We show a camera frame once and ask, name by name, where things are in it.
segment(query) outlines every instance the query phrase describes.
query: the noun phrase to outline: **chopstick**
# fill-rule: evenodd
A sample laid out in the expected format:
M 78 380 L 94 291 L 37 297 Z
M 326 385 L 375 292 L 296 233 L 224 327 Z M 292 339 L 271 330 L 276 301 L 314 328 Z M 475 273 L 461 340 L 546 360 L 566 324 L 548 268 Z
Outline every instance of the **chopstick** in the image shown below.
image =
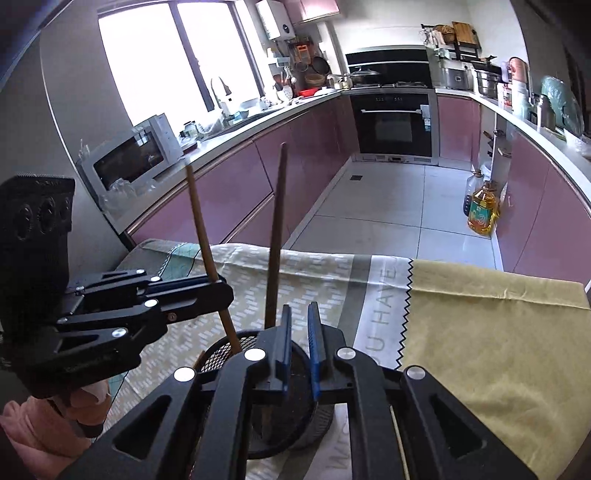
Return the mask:
M 201 205 L 199 203 L 199 197 L 197 195 L 197 187 L 195 186 L 195 178 L 193 177 L 193 169 L 191 165 L 185 166 L 185 174 L 187 176 L 187 182 L 189 184 L 189 197 L 191 198 L 191 209 L 193 211 L 193 219 L 195 221 L 195 230 L 197 230 L 197 238 L 199 239 L 199 246 L 201 247 L 201 257 L 203 258 L 203 264 L 205 265 L 205 273 L 209 278 L 209 281 L 214 283 L 219 280 L 217 274 L 216 264 L 213 261 L 212 249 L 209 246 L 209 240 L 207 239 L 207 232 L 205 231 L 205 223 L 203 222 L 203 215 L 201 213 Z M 222 326 L 228 337 L 230 343 L 230 349 L 232 354 L 242 351 L 240 340 L 236 335 L 230 312 L 227 309 L 220 310 L 219 312 Z
M 281 234 L 283 230 L 283 207 L 285 203 L 285 181 L 287 178 L 287 143 L 281 144 L 279 172 L 275 188 L 275 209 L 271 228 L 271 248 L 267 277 L 267 300 L 265 302 L 265 328 L 272 328 L 277 322 L 277 293 L 279 290 L 279 266 L 281 263 Z

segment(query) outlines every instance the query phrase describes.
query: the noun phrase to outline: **sink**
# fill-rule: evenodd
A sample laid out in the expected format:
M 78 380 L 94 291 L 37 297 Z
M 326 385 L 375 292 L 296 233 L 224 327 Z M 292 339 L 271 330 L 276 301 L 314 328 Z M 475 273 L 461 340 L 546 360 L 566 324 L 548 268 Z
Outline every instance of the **sink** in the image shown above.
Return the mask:
M 237 123 L 235 123 L 234 125 L 232 125 L 231 127 L 225 128 L 224 130 L 222 130 L 221 132 L 218 132 L 214 135 L 211 135 L 209 137 L 207 137 L 205 140 L 210 140 L 212 138 L 216 138 L 219 137 L 220 135 L 225 135 L 225 134 L 229 134 L 233 131 L 238 130 L 239 128 L 244 127 L 245 125 L 251 124 L 253 122 L 255 122 L 256 120 L 260 120 L 261 118 L 270 115 L 272 113 L 275 113 L 277 110 L 271 110 L 269 112 L 265 111 L 265 112 L 260 112 L 260 113 L 256 113 L 255 115 L 249 116 L 248 118 L 245 118 L 244 120 L 241 120 Z

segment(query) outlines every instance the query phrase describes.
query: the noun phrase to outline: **yellow oil bottle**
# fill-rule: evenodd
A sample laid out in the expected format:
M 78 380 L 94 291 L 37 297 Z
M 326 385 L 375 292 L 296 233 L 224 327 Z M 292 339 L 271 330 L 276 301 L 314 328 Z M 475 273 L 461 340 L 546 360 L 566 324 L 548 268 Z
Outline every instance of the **yellow oil bottle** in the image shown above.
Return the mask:
M 480 235 L 490 235 L 497 215 L 496 208 L 496 198 L 491 183 L 487 180 L 482 188 L 472 195 L 468 226 Z

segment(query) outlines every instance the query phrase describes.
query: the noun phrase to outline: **window frame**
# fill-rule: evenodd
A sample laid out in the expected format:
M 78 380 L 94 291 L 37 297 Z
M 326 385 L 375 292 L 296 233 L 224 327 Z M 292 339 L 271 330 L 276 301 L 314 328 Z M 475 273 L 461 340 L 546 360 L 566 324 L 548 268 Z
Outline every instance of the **window frame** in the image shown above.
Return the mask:
M 181 40 L 181 44 L 183 45 L 183 49 L 185 55 L 187 56 L 187 60 L 189 61 L 189 66 L 191 67 L 191 71 L 193 72 L 193 76 L 195 78 L 195 82 L 197 82 L 197 87 L 199 88 L 199 92 L 201 93 L 201 97 L 203 98 L 203 103 L 207 111 L 211 112 L 216 108 L 216 104 L 213 101 L 209 88 L 207 87 L 207 83 L 203 74 L 201 73 L 201 68 L 199 67 L 199 59 L 195 55 L 193 48 L 191 46 L 191 42 L 189 42 L 189 37 L 187 35 L 187 31 L 185 30 L 183 20 L 181 19 L 181 15 L 178 11 L 179 4 L 199 4 L 199 3 L 214 3 L 214 4 L 226 4 L 228 10 L 230 11 L 230 15 L 232 20 L 234 21 L 234 26 L 236 27 L 236 31 L 238 33 L 238 37 L 242 43 L 242 48 L 244 48 L 244 52 L 246 54 L 246 59 L 248 60 L 248 64 L 250 65 L 252 76 L 254 77 L 254 81 L 256 84 L 256 88 L 258 89 L 259 95 L 265 95 L 265 89 L 263 85 L 263 80 L 261 76 L 261 72 L 256 65 L 256 60 L 254 53 L 252 52 L 251 45 L 248 43 L 248 39 L 246 37 L 246 32 L 244 31 L 244 27 L 242 22 L 240 21 L 240 16 L 238 15 L 238 10 L 236 9 L 236 5 L 231 0 L 163 0 L 163 1 L 148 1 L 148 2 L 137 2 L 133 5 L 125 5 L 122 8 L 117 8 L 110 10 L 108 12 L 99 14 L 99 18 L 108 17 L 110 15 L 118 14 L 122 11 L 126 10 L 133 10 L 135 8 L 147 7 L 149 5 L 155 4 L 167 4 L 170 8 L 170 12 L 173 16 L 174 25 L 177 29 L 178 36 Z

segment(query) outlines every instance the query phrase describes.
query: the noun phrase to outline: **stainless steel pot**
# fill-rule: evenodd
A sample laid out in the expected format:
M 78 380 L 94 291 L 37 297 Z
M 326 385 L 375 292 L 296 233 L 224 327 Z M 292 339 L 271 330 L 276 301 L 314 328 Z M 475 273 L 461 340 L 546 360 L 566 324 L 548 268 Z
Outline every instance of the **stainless steel pot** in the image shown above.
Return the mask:
M 493 72 L 476 71 L 476 92 L 488 98 L 497 100 L 496 86 L 501 81 L 501 75 Z
M 376 72 L 374 70 L 361 70 L 361 68 L 355 72 L 351 72 L 349 75 L 351 80 L 353 80 L 354 86 L 361 86 L 361 85 L 375 85 L 381 84 L 383 75 L 380 72 Z

